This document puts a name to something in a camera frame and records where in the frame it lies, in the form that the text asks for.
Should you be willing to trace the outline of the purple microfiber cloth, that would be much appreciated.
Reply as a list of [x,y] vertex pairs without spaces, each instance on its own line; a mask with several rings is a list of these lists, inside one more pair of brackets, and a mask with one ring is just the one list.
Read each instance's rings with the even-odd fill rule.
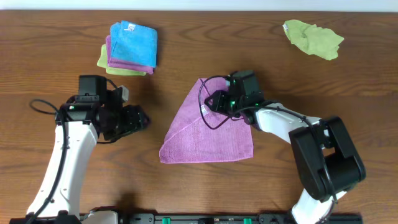
[[164,164],[234,162],[252,158],[251,128],[242,119],[228,120],[204,105],[216,90],[227,90],[226,80],[200,78],[184,99],[159,151]]

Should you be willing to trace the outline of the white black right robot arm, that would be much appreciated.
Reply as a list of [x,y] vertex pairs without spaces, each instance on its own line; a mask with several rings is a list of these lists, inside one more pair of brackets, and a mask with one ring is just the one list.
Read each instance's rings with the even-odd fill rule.
[[227,90],[198,98],[205,108],[242,118],[248,125],[271,133],[292,147],[303,192],[286,213],[266,212],[258,223],[362,223],[361,215],[333,213],[339,199],[366,177],[366,170],[347,128],[338,116],[305,116],[267,100],[252,70],[224,76]]

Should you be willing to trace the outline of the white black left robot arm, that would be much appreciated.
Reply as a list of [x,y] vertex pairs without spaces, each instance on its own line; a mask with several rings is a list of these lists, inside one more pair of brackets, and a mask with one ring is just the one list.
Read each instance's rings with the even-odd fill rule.
[[93,215],[80,213],[80,192],[91,153],[145,129],[149,117],[139,105],[129,105],[129,90],[100,75],[81,75],[78,94],[52,115],[55,143],[40,189],[22,218],[11,223],[89,223]]

